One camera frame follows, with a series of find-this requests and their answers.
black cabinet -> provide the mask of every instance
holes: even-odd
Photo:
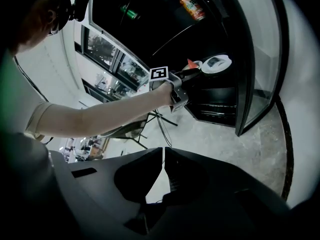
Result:
[[[288,22],[282,0],[196,0],[195,20],[180,0],[90,0],[89,22],[147,69],[179,72],[187,59],[228,55],[231,66],[189,92],[199,121],[235,128],[239,136],[273,106],[287,67]]]

orange object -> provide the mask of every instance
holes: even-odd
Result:
[[[198,65],[194,63],[192,60],[188,59],[188,65],[190,69],[197,69]]]
[[[197,3],[196,0],[179,0],[180,4],[186,9],[186,11],[196,21],[201,21],[206,17],[204,9]]]

bowl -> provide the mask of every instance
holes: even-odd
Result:
[[[226,70],[231,64],[232,61],[229,59],[228,55],[216,55],[207,59],[203,63],[201,70],[205,74],[216,74]]]

glass door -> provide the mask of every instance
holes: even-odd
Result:
[[[248,22],[254,49],[253,85],[246,104],[242,133],[274,105],[287,68],[289,31],[282,0],[238,0]]]

hand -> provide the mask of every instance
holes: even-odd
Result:
[[[171,93],[172,93],[172,85],[169,82],[164,82],[162,85],[160,85],[157,89],[154,90],[157,92],[157,96],[160,99],[163,99],[163,106],[172,106],[173,101],[171,99]]]

